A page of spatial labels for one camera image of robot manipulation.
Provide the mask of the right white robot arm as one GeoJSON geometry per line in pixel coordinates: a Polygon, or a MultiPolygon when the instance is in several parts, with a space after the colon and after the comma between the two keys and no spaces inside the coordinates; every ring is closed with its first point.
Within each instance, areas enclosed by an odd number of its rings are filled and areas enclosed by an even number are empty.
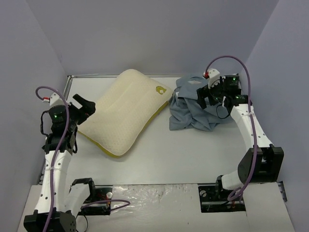
{"type": "Polygon", "coordinates": [[[284,151],[266,136],[254,113],[248,95],[242,93],[239,75],[221,76],[214,70],[204,73],[207,85],[197,90],[197,102],[202,109],[221,106],[236,123],[245,142],[246,153],[236,171],[223,175],[214,187],[214,194],[224,200],[232,191],[239,192],[247,184],[276,182],[284,151]]]}

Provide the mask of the cream white pillow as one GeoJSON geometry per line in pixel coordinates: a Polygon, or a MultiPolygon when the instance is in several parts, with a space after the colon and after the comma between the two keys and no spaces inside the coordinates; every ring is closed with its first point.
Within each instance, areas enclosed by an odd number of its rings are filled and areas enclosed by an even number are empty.
{"type": "Polygon", "coordinates": [[[172,96],[168,86],[137,70],[126,70],[96,101],[95,113],[78,132],[107,155],[121,157],[172,96]]]}

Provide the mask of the striped pillowcase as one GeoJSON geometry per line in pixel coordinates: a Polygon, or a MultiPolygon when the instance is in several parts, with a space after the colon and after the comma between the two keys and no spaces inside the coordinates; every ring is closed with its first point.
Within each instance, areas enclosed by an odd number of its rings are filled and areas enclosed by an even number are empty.
{"type": "Polygon", "coordinates": [[[169,100],[169,129],[172,131],[198,129],[211,132],[219,124],[232,122],[223,107],[207,106],[202,109],[197,103],[197,89],[208,81],[200,76],[182,77],[176,81],[173,97],[169,100]]]}

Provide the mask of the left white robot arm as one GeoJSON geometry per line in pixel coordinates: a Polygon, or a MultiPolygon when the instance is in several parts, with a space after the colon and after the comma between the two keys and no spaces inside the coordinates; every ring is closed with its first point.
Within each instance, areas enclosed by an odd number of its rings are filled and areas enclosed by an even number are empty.
{"type": "Polygon", "coordinates": [[[44,178],[33,214],[24,218],[23,225],[28,232],[74,232],[82,204],[96,199],[97,189],[92,178],[76,179],[69,191],[65,189],[69,163],[77,152],[77,127],[96,110],[94,102],[78,94],[73,99],[81,108],[62,102],[57,94],[49,98],[52,126],[43,146],[44,178]]]}

